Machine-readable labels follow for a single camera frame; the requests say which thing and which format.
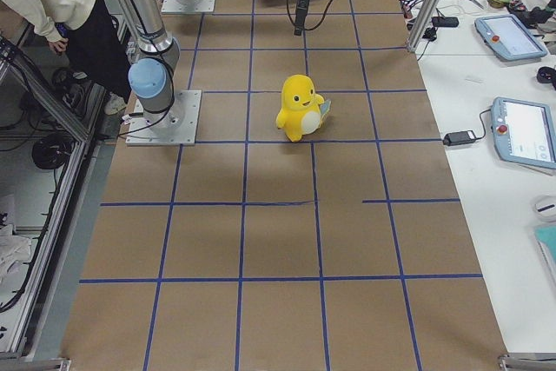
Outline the yellow plush dinosaur toy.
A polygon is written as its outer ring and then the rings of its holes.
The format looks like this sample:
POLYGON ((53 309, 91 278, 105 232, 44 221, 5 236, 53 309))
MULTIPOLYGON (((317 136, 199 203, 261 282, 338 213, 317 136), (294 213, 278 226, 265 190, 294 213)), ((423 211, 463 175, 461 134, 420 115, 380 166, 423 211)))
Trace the yellow plush dinosaur toy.
POLYGON ((316 92, 313 81, 305 75, 286 79, 281 90, 281 109, 275 119, 290 142, 314 133, 323 124, 331 108, 331 100, 316 92))

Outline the black power adapter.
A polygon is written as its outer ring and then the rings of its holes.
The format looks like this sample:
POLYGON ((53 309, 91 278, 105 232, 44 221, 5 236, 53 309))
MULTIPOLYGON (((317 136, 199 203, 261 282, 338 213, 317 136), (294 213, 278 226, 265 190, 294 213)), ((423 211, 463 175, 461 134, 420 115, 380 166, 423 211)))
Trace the black power adapter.
POLYGON ((442 143, 450 147, 472 144, 477 140, 478 138, 472 130, 462 130, 446 133, 442 138, 442 143))

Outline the blue teach pendant near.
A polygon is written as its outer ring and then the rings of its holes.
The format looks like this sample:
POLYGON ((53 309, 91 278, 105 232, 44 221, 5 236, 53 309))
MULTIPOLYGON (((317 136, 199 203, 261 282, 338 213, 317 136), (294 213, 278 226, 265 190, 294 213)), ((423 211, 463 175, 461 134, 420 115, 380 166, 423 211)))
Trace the blue teach pendant near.
POLYGON ((499 96, 490 112, 493 145, 501 160, 555 170, 555 128, 548 105, 499 96))

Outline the blue teach pendant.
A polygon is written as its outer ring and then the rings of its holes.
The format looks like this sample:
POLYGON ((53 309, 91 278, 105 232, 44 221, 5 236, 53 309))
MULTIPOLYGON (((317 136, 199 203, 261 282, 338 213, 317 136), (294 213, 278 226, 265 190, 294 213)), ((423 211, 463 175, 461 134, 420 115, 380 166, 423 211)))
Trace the blue teach pendant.
POLYGON ((501 160, 555 170, 555 128, 548 105, 499 96, 490 112, 493 145, 501 160))
POLYGON ((544 44, 514 15, 480 17, 474 20, 474 28, 502 60, 519 61, 548 54, 544 44))

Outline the blue teach pendant far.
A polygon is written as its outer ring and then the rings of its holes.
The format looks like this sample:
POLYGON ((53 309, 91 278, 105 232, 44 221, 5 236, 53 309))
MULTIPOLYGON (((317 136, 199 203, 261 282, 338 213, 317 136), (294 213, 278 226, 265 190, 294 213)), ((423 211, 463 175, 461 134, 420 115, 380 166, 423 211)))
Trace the blue teach pendant far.
POLYGON ((502 60, 519 61, 548 54, 544 44, 514 15, 480 17, 474 20, 474 28, 502 60))

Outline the person in cream hoodie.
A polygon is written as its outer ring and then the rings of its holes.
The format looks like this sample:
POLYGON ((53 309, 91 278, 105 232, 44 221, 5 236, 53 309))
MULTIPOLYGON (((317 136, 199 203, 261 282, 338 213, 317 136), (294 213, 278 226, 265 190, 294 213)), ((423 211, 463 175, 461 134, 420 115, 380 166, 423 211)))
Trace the person in cream hoodie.
POLYGON ((124 110, 131 88, 129 60, 104 0, 1 0, 46 38, 54 53, 109 92, 107 115, 124 110))

